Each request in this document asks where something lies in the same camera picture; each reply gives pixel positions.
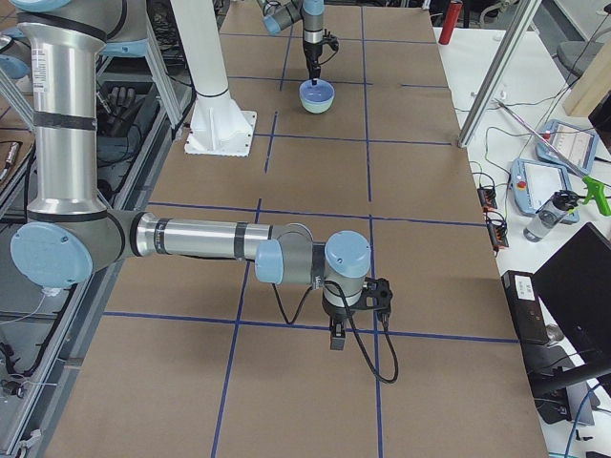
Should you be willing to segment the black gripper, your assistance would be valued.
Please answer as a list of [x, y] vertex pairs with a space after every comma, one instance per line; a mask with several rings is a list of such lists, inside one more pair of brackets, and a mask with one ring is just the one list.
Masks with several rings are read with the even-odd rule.
[[342, 351], [345, 347], [346, 330], [344, 322], [348, 319], [346, 305], [356, 305], [364, 289], [344, 290], [336, 285], [325, 285], [323, 288], [322, 306], [329, 316], [329, 349]]
[[303, 50], [310, 84], [311, 86], [316, 86], [320, 78], [321, 64], [319, 59], [323, 53], [323, 44], [304, 41]]

